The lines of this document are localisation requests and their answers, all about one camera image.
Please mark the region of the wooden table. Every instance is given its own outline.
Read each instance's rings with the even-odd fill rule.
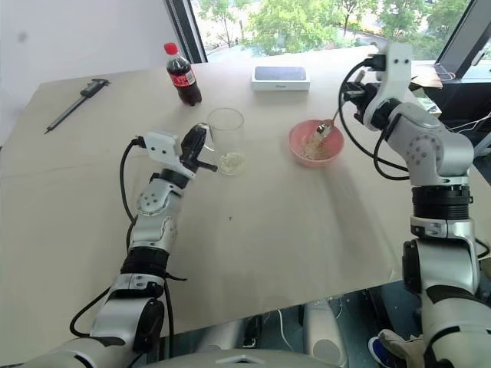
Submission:
[[[90,78],[42,84],[0,155],[0,363],[20,363],[71,338],[72,316],[115,278],[129,225],[118,182],[129,141],[154,128],[182,136],[215,107],[244,115],[248,169],[237,177],[200,170],[186,189],[169,264],[189,278],[170,283],[177,333],[400,279],[402,244],[413,237],[409,183],[381,178],[348,138],[325,169],[296,164],[287,143],[298,122],[334,114],[342,78],[373,51],[196,65],[203,93],[196,107],[179,102],[165,68],[102,76],[111,85],[47,135]],[[311,89],[254,93],[258,64],[305,65]],[[377,134],[345,108],[354,135],[372,150]],[[401,162],[389,149],[381,154]],[[160,168],[142,150],[130,156],[133,213]],[[474,168],[470,181],[476,234],[489,241],[489,185]]]

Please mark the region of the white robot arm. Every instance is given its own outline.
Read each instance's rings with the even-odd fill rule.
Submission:
[[[91,332],[28,361],[24,367],[125,368],[157,345],[164,319],[159,298],[166,287],[167,260],[177,235],[184,189],[199,167],[217,169],[198,160],[205,138],[206,130],[195,126],[181,145],[178,136],[168,133],[148,133],[144,143],[138,139],[150,158],[165,168],[152,176],[140,194],[128,255]]]
[[[400,102],[410,83],[410,60],[410,45],[389,44],[358,65],[376,70],[381,84],[347,83],[340,100],[343,95],[353,102],[355,117],[381,130],[381,139],[407,164],[410,228],[417,238],[404,244],[404,282],[423,304],[425,367],[489,366],[491,310],[474,297],[479,265],[469,217],[473,146],[419,106]]]

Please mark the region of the red bottle cap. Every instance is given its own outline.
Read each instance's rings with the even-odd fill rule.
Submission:
[[[173,42],[168,42],[166,44],[163,44],[163,49],[169,55],[175,55],[175,54],[177,54],[177,46]]]

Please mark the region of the plastic bottle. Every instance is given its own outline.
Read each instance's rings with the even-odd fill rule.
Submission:
[[[191,63],[179,54],[176,44],[167,43],[163,46],[163,49],[169,55],[167,72],[174,87],[177,89],[181,101],[191,106],[201,102],[201,91],[194,77]]]

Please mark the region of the green foliage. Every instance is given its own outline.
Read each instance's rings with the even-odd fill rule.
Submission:
[[[334,48],[352,48],[356,46],[356,41],[349,38],[336,37],[333,40]]]
[[[435,60],[445,46],[445,40],[431,34],[414,33],[403,39],[413,45],[414,60]]]
[[[382,33],[390,41],[411,43],[417,60],[437,59],[468,2],[439,0],[429,7],[424,0],[384,0],[379,14],[379,21],[384,23]],[[426,15],[428,34],[418,33]]]
[[[491,48],[488,47],[484,52],[483,60],[491,60]]]
[[[346,35],[346,28],[348,27],[348,21],[352,15],[356,15],[356,25],[360,24],[361,16],[369,10],[377,10],[377,0],[338,0],[338,5],[344,12],[344,35]]]
[[[361,16],[362,14],[356,14],[356,21],[350,22],[349,24],[350,31],[354,34],[357,34],[357,32],[359,31],[363,31],[363,27],[361,25]]]
[[[390,41],[400,41],[416,33],[428,10],[424,0],[384,0],[379,14],[384,23],[382,34]]]
[[[336,37],[332,0],[265,0],[251,15],[252,44],[267,55],[320,48]]]
[[[231,47],[232,35],[230,34],[230,22],[235,21],[235,17],[229,9],[229,0],[201,0],[201,12],[199,16],[202,19],[209,19],[219,22],[223,26],[224,34],[219,37],[226,41]]]
[[[236,7],[243,9],[247,4],[250,4],[251,0],[236,0]]]
[[[428,28],[432,35],[447,40],[460,17],[466,10],[468,0],[440,0],[428,17]]]

